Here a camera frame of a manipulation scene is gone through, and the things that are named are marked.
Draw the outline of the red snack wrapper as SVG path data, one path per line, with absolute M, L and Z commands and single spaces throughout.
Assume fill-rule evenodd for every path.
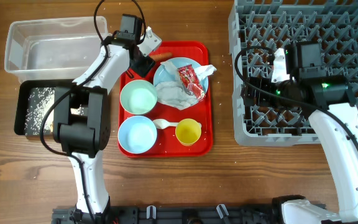
M 203 87 L 196 76 L 196 72 L 192 65 L 185 65 L 177 69 L 179 78 L 183 86 L 195 95 L 198 101 L 201 101 L 205 97 Z

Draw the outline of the light blue bowl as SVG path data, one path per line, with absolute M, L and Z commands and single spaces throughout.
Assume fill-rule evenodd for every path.
M 157 128 L 145 116 L 131 116 L 119 127 L 117 138 L 128 153 L 142 154 L 149 151 L 157 140 Z

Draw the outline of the white napkin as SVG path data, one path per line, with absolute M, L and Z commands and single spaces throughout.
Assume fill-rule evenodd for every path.
M 162 62 L 154 75 L 158 102 L 184 110 L 203 101 L 208 91 L 208 77 L 216 67 L 200 65 L 190 58 L 171 58 Z

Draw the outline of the orange carrot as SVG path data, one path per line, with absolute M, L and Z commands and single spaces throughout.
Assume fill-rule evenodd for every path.
M 173 54 L 171 52 L 165 52 L 161 54 L 150 55 L 150 58 L 153 59 L 155 62 L 163 62 L 165 60 L 168 60 L 172 56 Z

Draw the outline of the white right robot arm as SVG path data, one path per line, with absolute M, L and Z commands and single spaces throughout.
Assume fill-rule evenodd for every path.
M 235 71 L 247 89 L 245 100 L 273 108 L 299 107 L 317 134 L 337 192 L 339 212 L 297 195 L 272 202 L 277 223 L 358 223 L 358 109 L 348 79 L 327 74 L 318 43 L 284 46 L 283 75 L 263 80 Z

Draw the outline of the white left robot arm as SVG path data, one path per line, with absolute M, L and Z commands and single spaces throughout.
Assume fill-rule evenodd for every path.
M 129 69 L 149 72 L 149 53 L 161 41 L 149 40 L 147 31 L 143 17 L 124 14 L 119 30 L 101 39 L 99 54 L 87 70 L 71 86 L 55 90 L 53 138 L 71 162 L 78 196 L 68 223 L 114 221 L 103 177 L 103 151 L 111 133 L 108 95 Z

